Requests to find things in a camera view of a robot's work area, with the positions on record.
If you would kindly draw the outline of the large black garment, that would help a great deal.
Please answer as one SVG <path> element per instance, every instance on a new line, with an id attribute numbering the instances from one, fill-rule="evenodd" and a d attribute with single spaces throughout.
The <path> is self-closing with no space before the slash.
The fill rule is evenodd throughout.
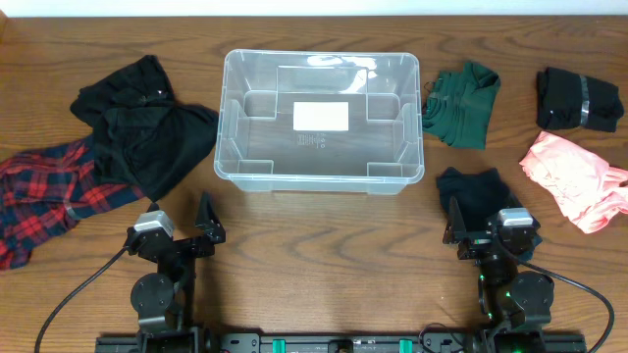
<path id="1" fill-rule="evenodd" d="M 217 141 L 219 113 L 181 102 L 154 55 L 82 88 L 70 110 L 92 128 L 97 182 L 134 185 L 153 202 Z"/>

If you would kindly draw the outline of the dark green shirt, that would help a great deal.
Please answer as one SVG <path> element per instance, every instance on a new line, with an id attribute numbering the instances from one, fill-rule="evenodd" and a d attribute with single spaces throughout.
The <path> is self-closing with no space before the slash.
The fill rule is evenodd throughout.
<path id="1" fill-rule="evenodd" d="M 478 63 L 441 71 L 424 105 L 423 131 L 453 148 L 484 150 L 500 86 L 499 75 Z"/>

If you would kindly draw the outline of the dark navy garment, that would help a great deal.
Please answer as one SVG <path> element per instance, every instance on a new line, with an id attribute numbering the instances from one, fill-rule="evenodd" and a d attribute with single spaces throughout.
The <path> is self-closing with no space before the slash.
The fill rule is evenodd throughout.
<path id="1" fill-rule="evenodd" d="M 501 180 L 497 169 L 466 175 L 449 167 L 437 177 L 437 188 L 446 216 L 450 197 L 456 198 L 467 230 L 483 229 L 485 222 L 499 222 L 497 212 L 502 209 L 525 208 Z M 498 239 L 496 245 L 499 251 L 505 249 Z"/>

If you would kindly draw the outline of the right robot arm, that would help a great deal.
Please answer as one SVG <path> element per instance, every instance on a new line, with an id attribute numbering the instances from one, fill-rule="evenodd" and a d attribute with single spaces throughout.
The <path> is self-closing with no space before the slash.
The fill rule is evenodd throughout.
<path id="1" fill-rule="evenodd" d="M 534 253 L 540 225 L 511 197 L 505 208 L 482 219 L 475 229 L 455 198 L 449 200 L 444 244 L 458 247 L 457 257 L 479 269 L 481 312 L 489 323 L 464 338 L 464 352 L 544 352 L 542 329 L 551 320 L 553 280 L 518 266 Z"/>

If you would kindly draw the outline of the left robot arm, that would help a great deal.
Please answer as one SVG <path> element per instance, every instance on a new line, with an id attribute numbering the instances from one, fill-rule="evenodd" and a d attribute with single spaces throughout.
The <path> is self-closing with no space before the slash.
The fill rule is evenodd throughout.
<path id="1" fill-rule="evenodd" d="M 195 227 L 199 235 L 174 239 L 173 221 L 153 203 L 128 228 L 129 254 L 157 266 L 131 290 L 140 352 L 209 352 L 215 345 L 211 334 L 193 321 L 195 263 L 213 256 L 215 246 L 226 241 L 208 192 L 201 195 Z"/>

